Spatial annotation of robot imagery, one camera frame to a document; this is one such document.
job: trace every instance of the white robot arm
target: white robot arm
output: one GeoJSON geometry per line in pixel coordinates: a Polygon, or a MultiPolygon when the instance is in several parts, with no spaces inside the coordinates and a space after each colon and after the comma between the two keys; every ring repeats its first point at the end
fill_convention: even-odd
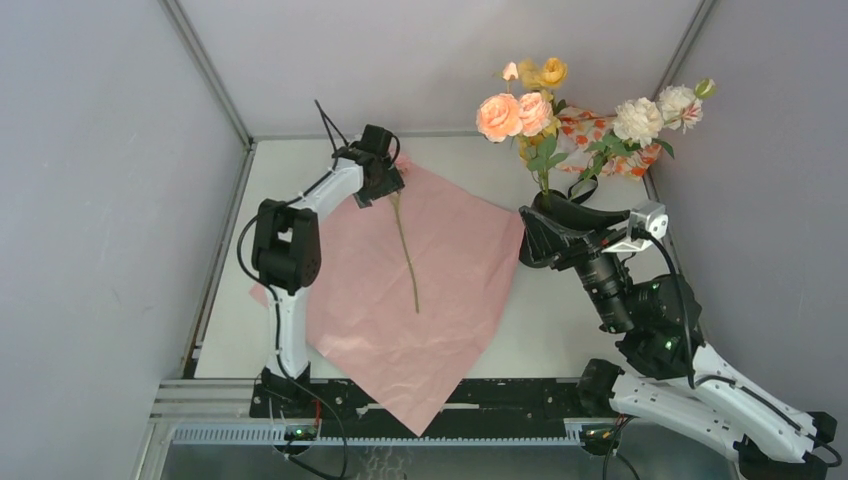
{"type": "Polygon", "coordinates": [[[734,369],[697,328],[701,306],[676,274],[659,242],[665,207],[646,202],[630,212],[599,212],[554,198],[549,212],[521,210],[531,258],[551,268],[574,268],[616,342],[644,378],[605,360],[592,360],[578,385],[581,402],[598,414],[637,416],[693,438],[738,462],[749,480],[824,479],[829,467],[813,450],[829,448],[836,420],[781,402],[734,369]],[[626,228],[616,229],[626,223],[626,228]],[[670,275],[634,284],[616,256],[651,244],[670,275]]]}
{"type": "Polygon", "coordinates": [[[251,262],[267,288],[276,326],[267,368],[278,377],[297,379],[309,365],[306,304],[321,268],[318,224],[351,195],[367,207],[403,188],[389,155],[393,139],[391,132],[367,125],[360,140],[335,151],[333,167],[297,200],[266,200],[259,207],[251,262]]]}

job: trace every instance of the floral fabric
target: floral fabric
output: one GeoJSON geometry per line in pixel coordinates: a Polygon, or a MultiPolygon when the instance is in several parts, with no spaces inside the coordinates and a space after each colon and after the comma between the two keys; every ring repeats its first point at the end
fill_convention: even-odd
{"type": "MultiPolygon", "coordinates": [[[[603,138],[612,129],[615,116],[603,116],[591,110],[566,107],[557,117],[562,123],[560,130],[564,134],[559,136],[558,149],[569,153],[568,158],[557,165],[557,168],[566,172],[581,173],[592,157],[591,152],[586,153],[586,147],[603,138]]],[[[601,174],[616,173],[633,179],[642,178],[648,167],[659,158],[661,149],[662,147],[655,144],[636,150],[629,157],[613,157],[613,160],[604,166],[601,174]]]]}

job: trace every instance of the white panel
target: white panel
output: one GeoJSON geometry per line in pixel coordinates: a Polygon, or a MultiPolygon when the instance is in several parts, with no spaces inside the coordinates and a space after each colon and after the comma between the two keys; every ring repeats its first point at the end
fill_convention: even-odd
{"type": "Polygon", "coordinates": [[[659,82],[697,0],[183,0],[253,135],[474,130],[510,60],[560,56],[562,92],[609,112],[659,82]]]}
{"type": "Polygon", "coordinates": [[[0,72],[0,478],[128,478],[241,146],[152,0],[0,2],[0,72]]]}
{"type": "Polygon", "coordinates": [[[718,93],[694,131],[668,136],[677,160],[652,169],[711,342],[776,397],[836,417],[843,455],[846,14],[844,1],[720,2],[680,79],[712,76],[718,93]]]}

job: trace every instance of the pink rose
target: pink rose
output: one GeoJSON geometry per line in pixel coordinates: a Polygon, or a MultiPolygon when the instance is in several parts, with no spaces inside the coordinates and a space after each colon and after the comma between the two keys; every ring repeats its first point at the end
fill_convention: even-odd
{"type": "Polygon", "coordinates": [[[553,109],[551,104],[542,98],[541,93],[525,93],[518,104],[521,107],[519,117],[524,124],[521,133],[525,136],[532,137],[551,124],[553,109]]]}
{"type": "Polygon", "coordinates": [[[502,142],[521,133],[521,107],[509,93],[489,97],[477,110],[477,130],[490,142],[502,142]]]}

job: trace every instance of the pink tissue paper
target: pink tissue paper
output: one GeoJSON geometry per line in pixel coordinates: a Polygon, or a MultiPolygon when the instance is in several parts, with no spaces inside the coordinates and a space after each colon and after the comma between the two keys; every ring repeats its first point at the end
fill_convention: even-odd
{"type": "Polygon", "coordinates": [[[424,168],[404,170],[401,222],[420,313],[391,202],[360,209],[349,198],[320,225],[307,337],[420,436],[494,338],[524,228],[517,213],[424,168]]]}

